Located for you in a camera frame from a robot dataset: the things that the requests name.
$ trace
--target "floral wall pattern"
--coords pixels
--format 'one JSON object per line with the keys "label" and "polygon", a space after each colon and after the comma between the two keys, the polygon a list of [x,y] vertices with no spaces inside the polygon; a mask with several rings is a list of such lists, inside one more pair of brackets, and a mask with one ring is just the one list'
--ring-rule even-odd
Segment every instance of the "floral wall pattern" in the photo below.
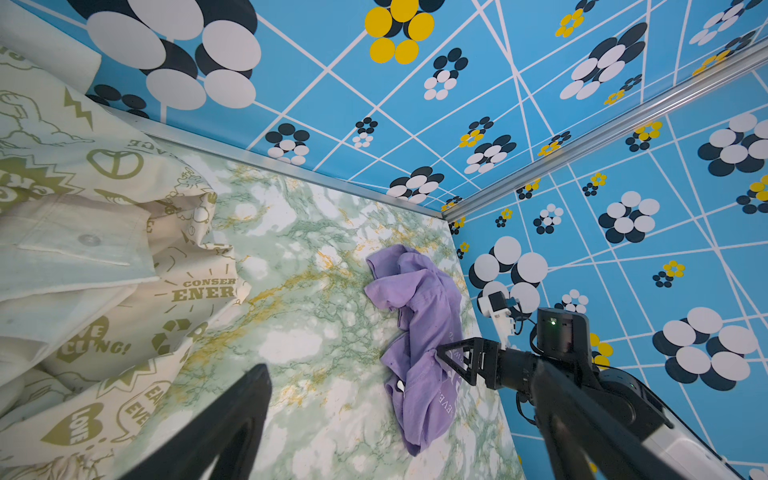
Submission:
{"label": "floral wall pattern", "polygon": [[768,33],[763,0],[14,2],[103,54],[99,103],[437,211]]}
{"label": "floral wall pattern", "polygon": [[[485,337],[498,334],[476,300],[494,292],[524,312],[586,314],[593,362],[647,383],[751,480],[768,478],[766,81],[768,67],[752,71],[457,220],[453,236]],[[530,332],[510,344],[528,350]],[[553,478],[538,430],[500,393],[526,477]]]}

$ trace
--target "purple t-shirt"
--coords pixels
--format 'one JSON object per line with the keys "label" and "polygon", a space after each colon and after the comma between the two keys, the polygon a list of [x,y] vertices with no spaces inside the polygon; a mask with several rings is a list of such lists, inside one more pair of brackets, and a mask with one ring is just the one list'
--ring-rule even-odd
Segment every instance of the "purple t-shirt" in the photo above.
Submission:
{"label": "purple t-shirt", "polygon": [[462,295],[450,276],[412,248],[395,245],[367,260],[375,280],[366,294],[380,309],[399,309],[398,327],[406,331],[381,361],[393,372],[385,388],[406,449],[418,455],[455,417],[461,377],[437,359],[435,348],[462,340]]}

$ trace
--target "yellow flower pattern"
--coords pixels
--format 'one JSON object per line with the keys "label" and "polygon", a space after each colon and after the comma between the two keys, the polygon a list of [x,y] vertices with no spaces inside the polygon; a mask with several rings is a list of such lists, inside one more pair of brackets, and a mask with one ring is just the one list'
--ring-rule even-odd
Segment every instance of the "yellow flower pattern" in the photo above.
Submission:
{"label": "yellow flower pattern", "polygon": [[709,67],[713,67],[713,66],[719,64],[720,62],[725,60],[728,57],[728,55],[730,55],[730,54],[731,54],[731,50],[723,50],[722,52],[720,52],[717,55],[712,55],[707,60],[705,60],[704,63],[701,64],[701,66],[699,68],[694,70],[693,76],[695,77],[696,75],[698,75],[700,73],[703,73]]}
{"label": "yellow flower pattern", "polygon": [[538,190],[538,183],[541,181],[541,178],[537,178],[532,184],[528,184],[525,186],[525,190],[530,192],[532,190]]}
{"label": "yellow flower pattern", "polygon": [[757,200],[768,202],[768,175],[763,176],[759,182],[751,184],[750,190],[755,193]]}
{"label": "yellow flower pattern", "polygon": [[624,90],[619,90],[616,93],[608,96],[608,99],[603,102],[603,105],[613,105],[622,98],[624,98]]}
{"label": "yellow flower pattern", "polygon": [[464,222],[467,220],[467,217],[461,217],[455,222],[451,222],[448,224],[448,229],[451,231],[451,235],[458,235],[459,229],[464,227]]}
{"label": "yellow flower pattern", "polygon": [[480,130],[473,130],[466,135],[462,135],[462,142],[458,145],[459,147],[474,147],[484,137],[485,134],[481,134]]}
{"label": "yellow flower pattern", "polygon": [[661,128],[664,126],[660,121],[649,123],[645,127],[640,127],[634,133],[636,133],[641,141],[647,141],[651,138],[659,138],[661,135]]}
{"label": "yellow flower pattern", "polygon": [[589,343],[593,349],[597,348],[596,351],[592,350],[592,362],[598,367],[610,366],[608,357],[614,354],[614,347],[610,343],[601,342],[600,337],[594,333],[589,334]]}
{"label": "yellow flower pattern", "polygon": [[664,271],[667,272],[667,276],[682,278],[685,275],[685,265],[672,260],[667,265],[664,265]]}
{"label": "yellow flower pattern", "polygon": [[597,172],[590,180],[592,180],[592,183],[595,185],[599,185],[602,187],[605,185],[605,181],[608,179],[607,175],[603,175],[600,172]]}
{"label": "yellow flower pattern", "polygon": [[[419,8],[419,0],[392,0],[389,7],[377,6],[366,15],[366,32],[376,38],[371,44],[371,60],[386,63],[394,58],[399,64],[407,65],[419,56],[419,43],[435,30],[432,13],[442,6],[430,8],[427,12]],[[406,39],[397,46],[392,37],[402,31]]]}
{"label": "yellow flower pattern", "polygon": [[555,152],[556,150],[560,149],[560,144],[556,141],[553,141],[550,144],[545,145],[544,147],[541,147],[541,151],[538,152],[539,157],[546,157],[547,155]]}
{"label": "yellow flower pattern", "polygon": [[579,8],[576,12],[566,15],[560,20],[560,28],[554,33],[554,36],[568,38],[582,23],[584,23],[584,9]]}

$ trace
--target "green marble surface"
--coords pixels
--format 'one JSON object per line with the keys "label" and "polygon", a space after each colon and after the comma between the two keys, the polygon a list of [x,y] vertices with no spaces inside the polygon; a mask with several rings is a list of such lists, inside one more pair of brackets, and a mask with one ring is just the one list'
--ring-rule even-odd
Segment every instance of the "green marble surface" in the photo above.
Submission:
{"label": "green marble surface", "polygon": [[462,385],[449,432],[408,454],[379,357],[397,315],[363,292],[365,258],[404,243],[449,273],[464,295],[466,336],[479,336],[443,220],[168,145],[219,194],[214,237],[235,247],[252,286],[209,329],[115,477],[152,453],[244,372],[265,362],[273,394],[252,478],[515,478],[523,473],[498,393]]}

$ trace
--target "black and white circle pattern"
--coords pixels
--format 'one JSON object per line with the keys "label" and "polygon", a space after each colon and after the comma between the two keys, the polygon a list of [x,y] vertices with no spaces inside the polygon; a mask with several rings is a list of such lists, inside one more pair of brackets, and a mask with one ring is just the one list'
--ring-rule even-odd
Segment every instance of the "black and white circle pattern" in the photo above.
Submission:
{"label": "black and white circle pattern", "polygon": [[657,275],[653,275],[651,278],[654,280],[654,285],[659,288],[672,288],[672,282],[675,279],[674,275],[670,275],[670,272],[666,272],[664,270],[659,270],[659,273]]}
{"label": "black and white circle pattern", "polygon": [[645,49],[645,42],[639,41],[645,35],[648,24],[638,23],[627,30],[620,38],[610,37],[603,40],[571,72],[571,82],[560,92],[560,98],[566,100],[576,96],[584,100],[598,90],[600,84],[611,80],[624,70],[624,66],[633,61]]}
{"label": "black and white circle pattern", "polygon": [[589,298],[579,293],[578,290],[573,289],[563,295],[561,301],[557,302],[554,307],[569,312],[586,313],[587,303],[589,303]]}
{"label": "black and white circle pattern", "polygon": [[599,185],[593,184],[592,182],[588,182],[586,185],[584,185],[581,188],[581,191],[584,192],[585,197],[589,197],[590,195],[597,195],[598,194],[598,188],[600,188]]}
{"label": "black and white circle pattern", "polygon": [[435,73],[424,82],[424,88],[426,88],[424,99],[443,100],[448,97],[449,90],[452,90],[458,82],[458,72],[464,70],[468,63],[469,60],[462,57],[460,48],[453,48],[448,55],[437,57],[432,63]]}
{"label": "black and white circle pattern", "polygon": [[694,43],[698,45],[708,43],[715,38],[719,32],[732,27],[745,11],[756,7],[762,1],[763,0],[749,0],[748,2],[742,2],[741,0],[733,0],[730,7],[722,12],[712,15],[709,20],[704,22],[704,27],[691,37],[688,43],[690,45],[693,45]]}
{"label": "black and white circle pattern", "polygon": [[368,148],[373,141],[373,131],[379,126],[379,122],[371,117],[365,117],[355,124],[357,135],[352,138],[355,148]]}
{"label": "black and white circle pattern", "polygon": [[750,480],[768,480],[768,468],[763,467],[762,470],[752,468],[750,470]]}
{"label": "black and white circle pattern", "polygon": [[[704,343],[706,352],[694,346]],[[750,375],[744,356],[758,347],[752,330],[723,326],[720,314],[704,306],[691,309],[686,318],[667,322],[654,334],[653,344],[670,357],[665,368],[672,379],[693,383],[701,378],[710,388],[721,391],[731,390]]]}
{"label": "black and white circle pattern", "polygon": [[635,85],[639,85],[643,81],[643,74],[638,74],[632,78],[629,78],[627,81],[624,82],[624,86],[621,87],[621,90],[629,91],[634,87]]}
{"label": "black and white circle pattern", "polygon": [[659,209],[659,202],[653,198],[643,200],[638,192],[628,191],[621,196],[620,203],[608,205],[606,213],[598,218],[598,223],[607,229],[605,240],[621,243],[626,238],[632,243],[638,243],[656,227],[652,216]]}
{"label": "black and white circle pattern", "polygon": [[420,204],[427,199],[427,195],[437,190],[444,179],[445,175],[434,174],[431,167],[419,167],[410,177],[393,180],[386,194],[412,204]]}
{"label": "black and white circle pattern", "polygon": [[471,124],[469,124],[469,130],[467,131],[467,134],[470,134],[475,130],[481,134],[485,134],[485,132],[490,127],[493,127],[493,124],[494,122],[490,117],[483,117],[480,119],[480,121],[473,121]]}
{"label": "black and white circle pattern", "polygon": [[553,233],[554,228],[562,223],[563,213],[563,209],[557,207],[555,204],[547,205],[547,208],[539,212],[538,218],[533,220],[533,224],[536,227],[536,233],[539,235]]}
{"label": "black and white circle pattern", "polygon": [[[505,298],[519,301],[518,311],[533,313],[541,304],[536,287],[547,276],[547,260],[538,253],[522,254],[520,242],[514,237],[501,237],[496,240],[488,253],[483,253],[469,267],[469,281],[482,289],[481,298],[494,292],[504,293]],[[510,273],[512,288],[498,281],[501,273]]]}
{"label": "black and white circle pattern", "polygon": [[741,50],[742,48],[750,46],[750,44],[752,43],[752,40],[754,39],[753,37],[755,36],[756,33],[757,33],[757,30],[752,30],[749,33],[746,33],[740,37],[734,38],[733,40],[725,44],[725,48],[721,52],[719,52],[717,56],[722,55],[723,52],[727,52],[725,55],[727,58],[730,55],[733,55],[737,51]]}
{"label": "black and white circle pattern", "polygon": [[731,118],[728,128],[710,135],[710,141],[699,147],[699,158],[710,162],[707,168],[716,177],[725,177],[738,169],[753,173],[768,159],[768,120],[757,122],[752,114]]}
{"label": "black and white circle pattern", "polygon": [[[102,52],[147,75],[147,89],[160,103],[195,110],[208,97],[228,108],[245,108],[255,100],[250,76],[261,60],[261,47],[254,36],[257,15],[249,2],[68,2],[87,19],[88,35]],[[195,58],[174,43],[200,35]],[[198,69],[206,75],[203,84]]]}
{"label": "black and white circle pattern", "polygon": [[511,139],[511,135],[502,135],[492,144],[478,145],[475,148],[475,153],[467,159],[468,166],[464,169],[464,173],[467,175],[475,172],[484,174],[491,170],[494,165],[504,160],[518,146],[514,141],[510,141]]}
{"label": "black and white circle pattern", "polygon": [[270,157],[292,165],[304,165],[306,162],[306,155],[310,152],[304,143],[310,139],[308,131],[297,130],[292,124],[281,124],[277,131],[268,132],[264,138],[274,144],[274,147],[266,151]]}
{"label": "black and white circle pattern", "polygon": [[95,85],[93,87],[93,91],[93,94],[86,94],[85,96],[95,101],[96,103],[109,107],[111,106],[109,102],[122,100],[123,105],[129,108],[129,114],[134,114],[143,118],[149,118],[147,112],[144,111],[144,108],[147,107],[147,102],[138,95],[123,95],[117,88],[105,84]]}
{"label": "black and white circle pattern", "polygon": [[[761,184],[768,184],[768,182],[764,182],[765,177],[760,181]],[[768,200],[760,200],[757,199],[758,192],[752,190],[752,188],[748,189],[746,191],[746,195],[739,195],[736,198],[736,203],[739,205],[742,205],[741,211],[743,211],[747,215],[752,215],[756,212],[760,212],[762,214],[768,214]],[[752,204],[752,199],[757,199],[760,203],[757,205]]]}
{"label": "black and white circle pattern", "polygon": [[566,130],[561,134],[557,134],[552,139],[550,139],[549,143],[553,144],[557,142],[558,145],[562,146],[565,142],[569,141],[571,139],[571,131]]}
{"label": "black and white circle pattern", "polygon": [[579,3],[576,4],[576,10],[581,8],[584,13],[587,13],[594,8],[594,4],[597,2],[598,0],[579,0]]}

